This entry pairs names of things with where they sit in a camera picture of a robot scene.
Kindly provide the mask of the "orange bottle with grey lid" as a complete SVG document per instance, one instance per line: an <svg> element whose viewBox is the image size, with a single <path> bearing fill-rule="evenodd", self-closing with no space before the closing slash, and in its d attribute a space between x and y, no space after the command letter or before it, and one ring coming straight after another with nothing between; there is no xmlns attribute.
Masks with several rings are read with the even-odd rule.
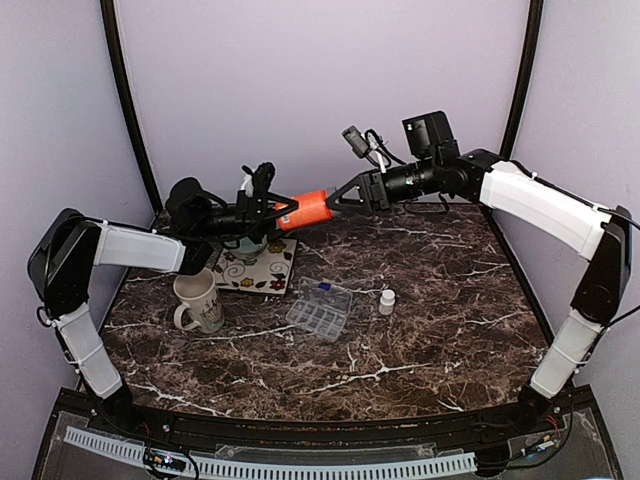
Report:
<svg viewBox="0 0 640 480"><path fill-rule="evenodd" d="M327 205L329 196L330 191L323 189L294 197L298 208L278 218L278 227L283 231L292 231L331 221L335 212Z"/></svg>

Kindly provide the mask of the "clear plastic pill organizer box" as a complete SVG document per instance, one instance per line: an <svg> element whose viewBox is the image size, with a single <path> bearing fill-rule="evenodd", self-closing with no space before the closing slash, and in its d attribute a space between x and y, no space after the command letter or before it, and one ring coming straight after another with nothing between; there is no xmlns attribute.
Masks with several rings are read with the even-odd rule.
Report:
<svg viewBox="0 0 640 480"><path fill-rule="evenodd" d="M285 319L298 329L334 342L346 325L352 298L352 292L342 286L301 277L297 297Z"/></svg>

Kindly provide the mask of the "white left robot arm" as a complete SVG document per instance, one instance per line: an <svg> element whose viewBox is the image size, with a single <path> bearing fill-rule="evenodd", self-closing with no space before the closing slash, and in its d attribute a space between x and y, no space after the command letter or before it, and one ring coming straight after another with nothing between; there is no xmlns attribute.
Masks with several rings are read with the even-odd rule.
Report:
<svg viewBox="0 0 640 480"><path fill-rule="evenodd" d="M131 392L112 363L89 307L89 284L98 266L149 269L193 276L204 269L214 244L238 246L284 235L281 218L298 207L270 192L228 205L209 193L190 194L170 209L170 229L124 225L62 210L27 261L41 302L40 324L55 331L68 363L100 401L103 421L120 436L141 427L140 412L125 400Z"/></svg>

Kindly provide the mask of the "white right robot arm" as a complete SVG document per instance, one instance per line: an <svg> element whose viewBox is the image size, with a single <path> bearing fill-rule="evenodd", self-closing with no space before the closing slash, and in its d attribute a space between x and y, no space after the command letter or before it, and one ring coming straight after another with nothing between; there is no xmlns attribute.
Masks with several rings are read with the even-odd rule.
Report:
<svg viewBox="0 0 640 480"><path fill-rule="evenodd" d="M587 362L604 333L623 320L618 310L631 274L632 231L638 225L623 207L588 201L487 150L462 154L449 143L415 156L414 163L357 175L328 197L328 208L372 215L396 202L446 194L517 217L588 263L566 320L523 389L531 396L511 410L511 426L530 434L549 416L546 400Z"/></svg>

